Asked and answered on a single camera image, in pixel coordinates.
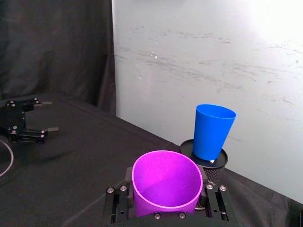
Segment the black lid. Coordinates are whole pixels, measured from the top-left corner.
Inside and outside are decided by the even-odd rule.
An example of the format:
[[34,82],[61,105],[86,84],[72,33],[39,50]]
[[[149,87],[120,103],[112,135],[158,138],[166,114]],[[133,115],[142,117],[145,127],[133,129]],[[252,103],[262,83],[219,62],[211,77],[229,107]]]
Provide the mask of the black lid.
[[180,145],[180,153],[189,157],[193,160],[198,166],[202,166],[209,169],[217,169],[224,167],[227,164],[228,157],[226,152],[221,149],[219,157],[212,163],[198,158],[193,152],[194,140],[186,140]]

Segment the black tablecloth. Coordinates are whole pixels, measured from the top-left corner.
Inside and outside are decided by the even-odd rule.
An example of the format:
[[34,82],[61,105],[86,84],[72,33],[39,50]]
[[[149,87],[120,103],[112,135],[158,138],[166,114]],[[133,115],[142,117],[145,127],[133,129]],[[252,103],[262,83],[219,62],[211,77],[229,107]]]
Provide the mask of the black tablecloth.
[[[27,127],[59,126],[60,132],[45,144],[13,146],[13,168],[0,178],[0,227],[99,226],[104,192],[122,183],[127,167],[149,151],[178,151],[175,144],[73,97],[37,97],[53,105],[28,112]],[[9,160],[3,157],[0,172]],[[228,169],[222,183],[241,225],[299,226],[302,204]]]

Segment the plastic cup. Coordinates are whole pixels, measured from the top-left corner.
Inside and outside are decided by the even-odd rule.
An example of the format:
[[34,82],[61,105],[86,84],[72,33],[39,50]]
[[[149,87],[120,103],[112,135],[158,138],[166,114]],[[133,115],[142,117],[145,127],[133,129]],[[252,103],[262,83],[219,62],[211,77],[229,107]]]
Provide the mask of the plastic cup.
[[203,160],[216,160],[236,118],[236,113],[218,105],[196,107],[194,154]]
[[203,183],[198,166],[190,158],[167,150],[139,157],[132,180],[137,217],[155,212],[193,213]]

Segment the mesh cup holder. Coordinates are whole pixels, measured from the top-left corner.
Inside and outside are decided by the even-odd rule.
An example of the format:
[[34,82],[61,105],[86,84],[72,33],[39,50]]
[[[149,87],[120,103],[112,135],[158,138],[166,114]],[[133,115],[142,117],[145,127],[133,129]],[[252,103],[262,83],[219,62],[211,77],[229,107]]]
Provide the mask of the mesh cup holder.
[[209,168],[204,167],[203,169],[208,178],[208,183],[210,183],[212,186],[217,186],[223,175],[224,167],[217,168],[217,169],[209,169]]
[[180,153],[192,159],[199,167],[204,169],[205,175],[208,178],[208,183],[213,186],[217,186],[223,175],[224,167],[227,164],[228,156],[226,152],[221,149],[219,157],[213,162],[205,161],[197,156],[193,152],[194,140],[186,140],[180,145]]

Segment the black curtain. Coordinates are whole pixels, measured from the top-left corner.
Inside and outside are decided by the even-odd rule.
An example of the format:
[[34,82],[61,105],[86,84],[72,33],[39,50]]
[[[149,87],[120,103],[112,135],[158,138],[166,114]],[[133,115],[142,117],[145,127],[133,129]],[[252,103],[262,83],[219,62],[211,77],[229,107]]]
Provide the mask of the black curtain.
[[0,0],[0,98],[48,92],[115,113],[111,0]]

